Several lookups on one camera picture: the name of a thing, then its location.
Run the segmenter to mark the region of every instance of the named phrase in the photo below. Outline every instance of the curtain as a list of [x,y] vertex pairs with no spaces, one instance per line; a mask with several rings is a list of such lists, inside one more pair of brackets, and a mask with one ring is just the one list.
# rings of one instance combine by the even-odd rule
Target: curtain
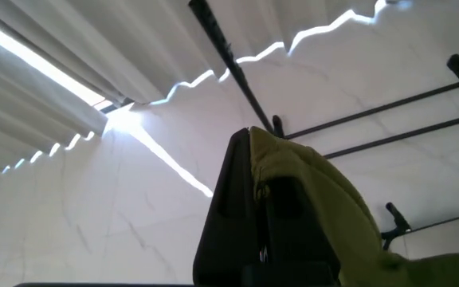
[[101,135],[107,118],[0,46],[0,171],[79,134]]
[[[118,104],[163,100],[179,82],[226,70],[188,0],[0,0],[0,20],[42,55]],[[326,26],[375,0],[209,0],[236,58]]]

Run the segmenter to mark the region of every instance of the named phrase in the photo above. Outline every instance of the wall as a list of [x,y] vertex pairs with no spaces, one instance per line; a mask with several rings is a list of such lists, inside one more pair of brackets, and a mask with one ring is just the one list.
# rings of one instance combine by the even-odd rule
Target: wall
[[[243,65],[269,117],[287,133],[457,81],[459,3],[388,6],[374,25],[349,21]],[[141,126],[213,190],[229,137],[259,125],[230,77],[135,106]],[[296,139],[321,153],[459,117],[459,89]],[[459,125],[332,162],[356,185],[382,230],[394,202],[413,227],[459,216]],[[125,131],[0,175],[0,286],[21,281],[178,282],[210,199]]]

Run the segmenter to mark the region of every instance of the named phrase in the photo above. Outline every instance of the olive green cloth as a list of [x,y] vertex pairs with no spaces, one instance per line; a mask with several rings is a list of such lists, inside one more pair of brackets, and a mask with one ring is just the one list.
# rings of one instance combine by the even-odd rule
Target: olive green cloth
[[459,286],[459,254],[417,261],[382,250],[366,204],[351,183],[310,147],[252,127],[251,171],[255,199],[267,180],[293,177],[304,187],[349,286]]

